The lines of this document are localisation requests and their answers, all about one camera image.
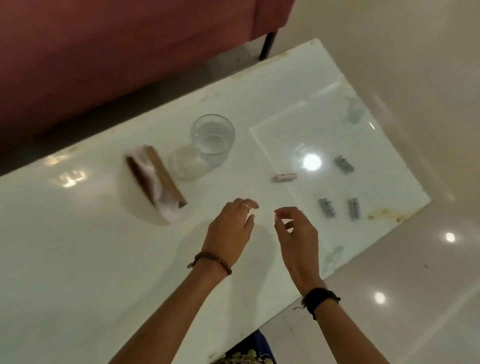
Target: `black sofa leg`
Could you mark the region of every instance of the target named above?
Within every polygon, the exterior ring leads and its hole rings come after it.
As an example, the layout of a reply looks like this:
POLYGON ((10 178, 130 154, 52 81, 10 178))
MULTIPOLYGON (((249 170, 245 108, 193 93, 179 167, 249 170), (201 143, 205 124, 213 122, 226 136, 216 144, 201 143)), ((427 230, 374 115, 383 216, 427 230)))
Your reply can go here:
POLYGON ((271 32, 267 34, 264 42, 264 47, 262 48, 260 57, 258 57, 259 60, 263 61, 268 57, 268 54, 272 49, 273 41, 275 40, 275 36, 276 36, 276 32, 271 32))

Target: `right hand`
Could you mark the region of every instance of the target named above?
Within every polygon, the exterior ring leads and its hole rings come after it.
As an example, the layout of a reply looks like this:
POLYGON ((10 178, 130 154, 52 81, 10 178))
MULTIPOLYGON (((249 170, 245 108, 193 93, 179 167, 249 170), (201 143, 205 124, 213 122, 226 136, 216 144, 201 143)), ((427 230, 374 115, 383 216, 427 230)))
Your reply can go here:
POLYGON ((318 231, 296 207, 275 210, 275 230, 283 262, 302 297, 313 288, 326 288, 318 264, 318 231), (282 219, 291 219, 285 225, 282 219))

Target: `pink object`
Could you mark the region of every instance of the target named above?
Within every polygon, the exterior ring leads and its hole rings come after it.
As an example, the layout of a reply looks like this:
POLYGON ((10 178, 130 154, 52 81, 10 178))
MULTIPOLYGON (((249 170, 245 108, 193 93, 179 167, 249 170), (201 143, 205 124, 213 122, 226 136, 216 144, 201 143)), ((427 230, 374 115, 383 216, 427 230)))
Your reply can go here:
POLYGON ((294 2, 0 1, 0 149, 276 31, 294 2))

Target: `drinking glass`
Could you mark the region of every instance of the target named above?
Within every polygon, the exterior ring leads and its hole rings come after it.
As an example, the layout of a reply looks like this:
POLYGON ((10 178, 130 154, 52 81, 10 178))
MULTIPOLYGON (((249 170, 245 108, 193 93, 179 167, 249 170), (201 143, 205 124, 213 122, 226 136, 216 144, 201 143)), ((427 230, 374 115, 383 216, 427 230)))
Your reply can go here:
POLYGON ((217 167, 230 153, 235 141, 235 128, 223 116, 207 114, 193 123, 191 135, 200 156, 212 167, 217 167))

